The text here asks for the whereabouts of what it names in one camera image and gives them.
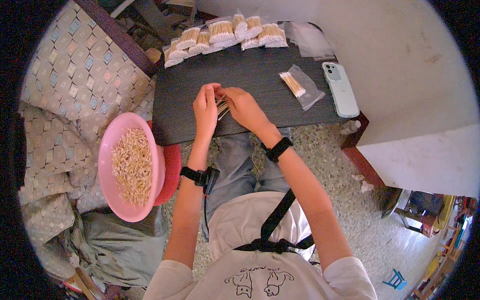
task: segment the smartphone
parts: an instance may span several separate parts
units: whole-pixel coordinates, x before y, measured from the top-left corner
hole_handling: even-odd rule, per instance
[[[336,113],[343,118],[358,116],[360,110],[343,66],[336,62],[324,62],[322,68],[332,91]]]

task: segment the jeans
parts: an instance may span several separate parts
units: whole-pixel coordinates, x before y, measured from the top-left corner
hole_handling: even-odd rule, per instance
[[[282,136],[291,138],[290,128],[278,129]],[[256,179],[252,172],[253,145],[247,133],[235,134],[219,138],[219,155],[216,166],[220,176],[206,200],[206,220],[213,216],[215,210],[223,203],[236,197],[252,193],[255,189]],[[258,192],[284,192],[290,187],[285,181],[280,168],[276,163],[265,158],[265,172],[260,176]],[[205,217],[202,218],[202,233],[208,241],[208,230]]]

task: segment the white t-shirt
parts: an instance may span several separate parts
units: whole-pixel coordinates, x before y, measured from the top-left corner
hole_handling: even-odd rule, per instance
[[[260,237],[263,222],[283,196],[279,192],[252,193],[221,205],[208,223],[214,263],[202,278],[193,282],[189,267],[162,261],[144,299],[377,299],[355,257],[333,262],[322,276],[307,262],[313,247],[298,254],[232,250]],[[305,214],[295,201],[270,240],[298,243],[308,235]]]

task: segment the blue stool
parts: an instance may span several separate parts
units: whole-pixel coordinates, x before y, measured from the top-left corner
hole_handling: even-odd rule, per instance
[[[393,275],[392,279],[389,282],[383,281],[388,286],[393,287],[394,289],[401,290],[407,285],[407,281],[405,281],[405,278],[403,278],[402,273],[399,271],[393,269],[395,275]]]

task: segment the cartoon cat print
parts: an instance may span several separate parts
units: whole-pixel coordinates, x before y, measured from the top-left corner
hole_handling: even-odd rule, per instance
[[[270,271],[270,277],[267,280],[267,287],[264,289],[264,292],[269,297],[278,295],[280,286],[283,285],[287,278],[294,280],[293,276],[288,272]]]
[[[250,272],[244,272],[240,275],[232,275],[225,279],[225,283],[229,283],[230,281],[237,286],[237,296],[245,294],[248,298],[252,297],[252,278]]]

